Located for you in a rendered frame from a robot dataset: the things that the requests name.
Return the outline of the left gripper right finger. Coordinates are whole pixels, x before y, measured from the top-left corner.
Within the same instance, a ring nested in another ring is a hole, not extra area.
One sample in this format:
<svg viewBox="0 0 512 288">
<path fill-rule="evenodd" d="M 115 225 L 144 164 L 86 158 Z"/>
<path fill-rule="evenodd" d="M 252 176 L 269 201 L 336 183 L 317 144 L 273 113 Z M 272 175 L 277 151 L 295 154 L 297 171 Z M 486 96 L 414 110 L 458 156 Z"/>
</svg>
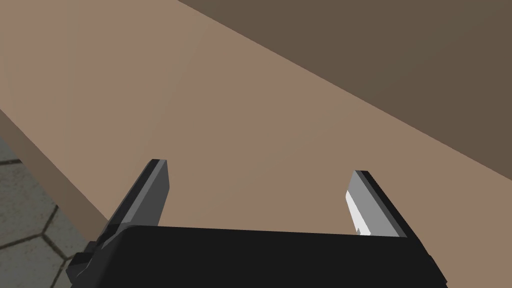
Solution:
<svg viewBox="0 0 512 288">
<path fill-rule="evenodd" d="M 345 200 L 358 235 L 406 237 L 363 171 L 351 174 Z"/>
</svg>

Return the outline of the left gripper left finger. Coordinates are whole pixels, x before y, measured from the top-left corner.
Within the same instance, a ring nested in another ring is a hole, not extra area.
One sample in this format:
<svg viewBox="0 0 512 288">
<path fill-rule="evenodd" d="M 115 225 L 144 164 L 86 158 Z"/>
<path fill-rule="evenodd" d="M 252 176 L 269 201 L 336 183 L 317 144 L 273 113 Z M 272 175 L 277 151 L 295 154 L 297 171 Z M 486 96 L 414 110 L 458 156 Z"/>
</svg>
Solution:
<svg viewBox="0 0 512 288">
<path fill-rule="evenodd" d="M 170 190 L 167 161 L 152 159 L 143 169 L 126 197 L 97 240 L 108 244 L 116 235 L 132 226 L 157 226 Z"/>
</svg>

